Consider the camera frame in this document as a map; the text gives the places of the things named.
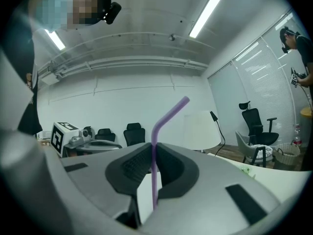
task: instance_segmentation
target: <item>white chair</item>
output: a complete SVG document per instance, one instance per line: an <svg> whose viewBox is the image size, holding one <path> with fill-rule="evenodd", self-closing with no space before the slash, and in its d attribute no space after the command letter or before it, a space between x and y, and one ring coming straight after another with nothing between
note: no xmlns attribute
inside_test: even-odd
<svg viewBox="0 0 313 235"><path fill-rule="evenodd" d="M254 138L254 136L243 136L238 131L236 131L236 138L239 151L245 156L243 163L247 160L251 165L256 164L257 166L260 166L260 164L263 164L263 167L266 167L266 163L272 161L272 155L266 157L265 146L256 148L250 146L250 140L251 138ZM262 150L263 152L263 157L260 159L256 159L260 150Z"/></svg>

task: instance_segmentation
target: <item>black office chair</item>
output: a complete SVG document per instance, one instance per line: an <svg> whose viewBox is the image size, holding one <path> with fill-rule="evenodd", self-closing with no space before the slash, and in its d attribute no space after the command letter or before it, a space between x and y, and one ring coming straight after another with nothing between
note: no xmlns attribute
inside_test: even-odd
<svg viewBox="0 0 313 235"><path fill-rule="evenodd" d="M248 110L249 103L250 101L248 103L239 104L239 108L241 110L245 110L242 114L249 128L249 136L255 135L255 139L252 143L264 145L273 144L279 136L278 133L272 132L273 120L276 120L277 118L272 117L267 119L269 121L269 130L268 132L263 132L263 125L260 119L259 111L256 108Z"/></svg>
<svg viewBox="0 0 313 235"><path fill-rule="evenodd" d="M141 128L140 123L129 123L124 131L127 146L145 143L146 130Z"/></svg>
<svg viewBox="0 0 313 235"><path fill-rule="evenodd" d="M115 142L115 134L110 129L100 129L98 134L94 136L94 139Z"/></svg>

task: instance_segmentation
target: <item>window blinds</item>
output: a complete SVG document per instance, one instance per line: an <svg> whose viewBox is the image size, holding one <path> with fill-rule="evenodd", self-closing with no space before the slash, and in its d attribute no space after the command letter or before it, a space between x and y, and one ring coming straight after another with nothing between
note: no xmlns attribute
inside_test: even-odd
<svg viewBox="0 0 313 235"><path fill-rule="evenodd" d="M268 118L277 118L272 132L278 133L279 138L273 145L291 142L294 111L290 88L270 48L260 38L235 57L233 63L251 101L250 107L259 110L263 131L268 132Z"/></svg>

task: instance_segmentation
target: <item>purple straw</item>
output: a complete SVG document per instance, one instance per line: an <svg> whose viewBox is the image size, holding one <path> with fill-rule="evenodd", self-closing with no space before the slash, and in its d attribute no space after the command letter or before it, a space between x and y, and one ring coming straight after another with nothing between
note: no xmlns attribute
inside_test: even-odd
<svg viewBox="0 0 313 235"><path fill-rule="evenodd" d="M167 114L165 114L153 127L151 133L152 144L152 202L153 210L157 207L157 135L159 130L165 125L173 116L175 116L190 99L184 96Z"/></svg>

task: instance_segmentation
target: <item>white table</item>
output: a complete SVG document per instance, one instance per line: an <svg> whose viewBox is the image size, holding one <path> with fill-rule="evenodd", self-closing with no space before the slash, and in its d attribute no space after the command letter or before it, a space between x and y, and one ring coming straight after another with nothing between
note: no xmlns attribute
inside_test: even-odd
<svg viewBox="0 0 313 235"><path fill-rule="evenodd" d="M311 175L311 171L275 170L244 164L220 156L216 156L216 158L223 159L239 169L249 168L249 175L255 175L255 180L271 191L281 203L299 194Z"/></svg>
<svg viewBox="0 0 313 235"><path fill-rule="evenodd" d="M156 175L157 179L157 190L162 188L161 174L160 172ZM142 224L146 222L148 217L153 212L152 204L152 174L147 174L142 180L140 186L137 189L137 203L140 221Z"/></svg>

